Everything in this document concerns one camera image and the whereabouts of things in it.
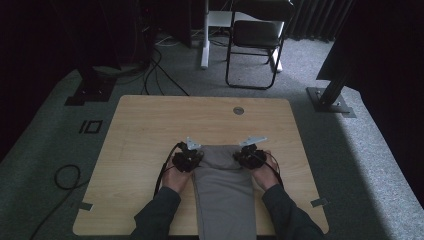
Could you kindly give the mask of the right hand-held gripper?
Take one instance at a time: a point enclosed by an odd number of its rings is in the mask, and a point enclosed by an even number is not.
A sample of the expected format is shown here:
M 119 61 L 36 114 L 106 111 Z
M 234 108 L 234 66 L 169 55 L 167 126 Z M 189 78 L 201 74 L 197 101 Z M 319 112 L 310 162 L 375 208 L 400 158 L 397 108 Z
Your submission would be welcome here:
M 250 170 L 262 167 L 267 159 L 266 153 L 258 149 L 256 144 L 266 140 L 264 136 L 248 137 L 240 143 L 241 149 L 233 154 L 234 160 Z

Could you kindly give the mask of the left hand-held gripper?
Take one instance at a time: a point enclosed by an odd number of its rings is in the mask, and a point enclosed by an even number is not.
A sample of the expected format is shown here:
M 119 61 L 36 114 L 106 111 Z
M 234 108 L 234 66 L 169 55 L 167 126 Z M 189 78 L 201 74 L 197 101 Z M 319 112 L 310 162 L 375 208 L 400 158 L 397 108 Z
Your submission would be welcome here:
M 197 168 L 203 159 L 202 145 L 190 137 L 185 142 L 176 144 L 179 152 L 174 154 L 172 162 L 180 172 L 191 172 Z

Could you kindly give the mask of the grey pants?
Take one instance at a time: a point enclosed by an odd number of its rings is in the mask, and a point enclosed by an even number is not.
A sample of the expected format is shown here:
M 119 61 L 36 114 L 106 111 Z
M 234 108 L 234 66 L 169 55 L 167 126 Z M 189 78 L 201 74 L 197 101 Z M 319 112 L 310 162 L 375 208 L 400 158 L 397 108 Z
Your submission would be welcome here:
M 251 174 L 233 157 L 236 145 L 206 145 L 194 170 L 200 240 L 256 240 Z

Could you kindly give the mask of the person's left hand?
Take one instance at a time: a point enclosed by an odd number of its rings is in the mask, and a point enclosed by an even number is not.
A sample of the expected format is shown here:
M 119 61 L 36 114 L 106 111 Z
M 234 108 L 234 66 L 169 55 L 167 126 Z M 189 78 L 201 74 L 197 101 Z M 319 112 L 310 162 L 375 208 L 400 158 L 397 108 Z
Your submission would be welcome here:
M 162 186 L 181 194 L 191 178 L 192 172 L 180 172 L 173 162 L 169 161 L 162 176 Z

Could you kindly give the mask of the person's right hand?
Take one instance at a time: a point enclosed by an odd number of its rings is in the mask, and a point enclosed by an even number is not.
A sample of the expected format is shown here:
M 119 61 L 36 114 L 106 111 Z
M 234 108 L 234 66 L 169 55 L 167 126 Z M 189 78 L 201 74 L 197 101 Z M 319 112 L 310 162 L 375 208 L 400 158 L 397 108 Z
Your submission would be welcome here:
M 279 177 L 277 176 L 277 162 L 272 157 L 270 151 L 266 151 L 265 155 L 265 163 L 260 168 L 256 168 L 250 171 L 255 182 L 263 191 L 267 191 L 274 185 L 280 183 Z

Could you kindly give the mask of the black metal stand with base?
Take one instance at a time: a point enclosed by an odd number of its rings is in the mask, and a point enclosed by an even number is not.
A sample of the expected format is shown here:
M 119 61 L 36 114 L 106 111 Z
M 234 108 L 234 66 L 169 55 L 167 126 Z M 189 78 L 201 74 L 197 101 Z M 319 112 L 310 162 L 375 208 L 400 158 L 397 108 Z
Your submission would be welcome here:
M 327 55 L 316 77 L 317 80 L 328 80 L 325 88 L 307 87 L 306 91 L 316 112 L 340 113 L 345 118 L 355 118 L 352 107 L 349 107 L 341 95 L 343 87 L 350 80 L 353 70 L 345 37 L 338 37 Z

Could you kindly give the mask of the black stand base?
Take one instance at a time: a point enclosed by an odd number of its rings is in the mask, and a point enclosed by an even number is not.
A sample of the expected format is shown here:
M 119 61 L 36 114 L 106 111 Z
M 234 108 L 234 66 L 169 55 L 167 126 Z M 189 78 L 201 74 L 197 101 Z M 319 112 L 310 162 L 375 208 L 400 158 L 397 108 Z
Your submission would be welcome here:
M 66 106 L 83 106 L 86 102 L 108 102 L 117 79 L 102 77 L 91 66 L 77 69 L 81 82 L 72 96 L 65 101 Z

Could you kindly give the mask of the black folding chair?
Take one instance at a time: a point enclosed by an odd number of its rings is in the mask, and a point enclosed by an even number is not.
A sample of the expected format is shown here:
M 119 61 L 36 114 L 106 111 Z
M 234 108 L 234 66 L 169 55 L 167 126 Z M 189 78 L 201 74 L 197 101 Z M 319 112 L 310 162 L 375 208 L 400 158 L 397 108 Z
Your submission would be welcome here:
M 225 82 L 229 87 L 267 90 L 274 85 L 285 31 L 294 14 L 295 6 L 291 0 L 237 0 L 232 5 L 225 72 Z M 248 52 L 234 51 L 233 47 L 266 50 L 267 64 L 273 59 L 274 53 L 277 53 L 271 83 L 268 86 L 239 85 L 230 82 L 231 56 L 248 55 Z

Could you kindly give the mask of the dark curtain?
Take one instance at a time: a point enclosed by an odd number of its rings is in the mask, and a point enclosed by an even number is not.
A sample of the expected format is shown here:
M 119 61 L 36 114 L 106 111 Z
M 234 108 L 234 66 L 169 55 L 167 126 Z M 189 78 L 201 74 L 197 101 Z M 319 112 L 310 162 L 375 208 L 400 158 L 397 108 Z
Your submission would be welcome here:
M 286 36 L 294 40 L 334 41 L 355 0 L 290 0 L 295 14 Z

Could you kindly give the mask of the white desk frame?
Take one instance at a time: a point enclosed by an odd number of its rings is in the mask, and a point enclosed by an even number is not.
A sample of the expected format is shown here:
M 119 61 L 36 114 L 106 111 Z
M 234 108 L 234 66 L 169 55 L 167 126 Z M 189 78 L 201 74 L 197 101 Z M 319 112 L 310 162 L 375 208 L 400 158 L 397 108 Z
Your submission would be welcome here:
M 209 49 L 210 49 L 210 41 L 209 37 L 212 35 L 212 33 L 209 33 L 209 27 L 218 27 L 218 28 L 224 28 L 224 27 L 230 27 L 231 22 L 231 16 L 232 13 L 230 10 L 226 10 L 226 6 L 228 9 L 231 9 L 230 7 L 230 0 L 225 0 L 225 2 L 221 5 L 221 7 L 218 7 L 217 10 L 209 10 L 210 0 L 204 0 L 205 6 L 204 6 L 204 27 L 203 27 L 203 48 L 202 48 L 202 56 L 201 56 L 201 63 L 200 66 L 202 69 L 207 69 L 209 66 Z M 259 19 L 256 19 L 254 17 L 250 17 L 247 14 L 244 13 L 237 13 L 235 16 L 236 20 L 251 20 L 251 21 L 261 21 Z M 285 26 L 284 22 L 275 22 L 276 27 L 279 35 L 281 36 L 283 27 Z M 277 60 L 277 53 L 272 54 L 272 60 L 273 63 L 277 66 L 277 73 L 282 71 L 282 65 L 280 60 Z

